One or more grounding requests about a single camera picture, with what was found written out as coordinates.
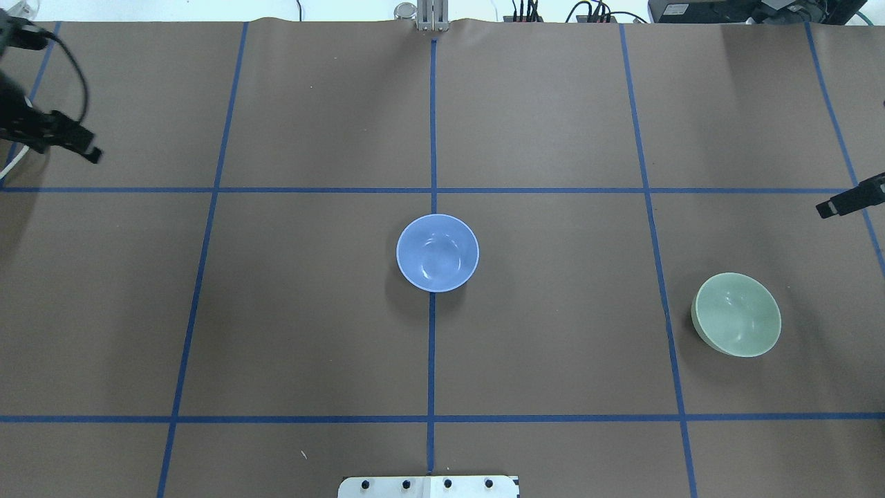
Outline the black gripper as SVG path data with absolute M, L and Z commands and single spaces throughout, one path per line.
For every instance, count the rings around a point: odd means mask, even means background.
M 1 138 L 18 142 L 38 154 L 60 146 L 91 164 L 98 164 L 102 150 L 95 146 L 95 133 L 62 111 L 42 113 L 28 104 L 24 89 L 1 72 Z

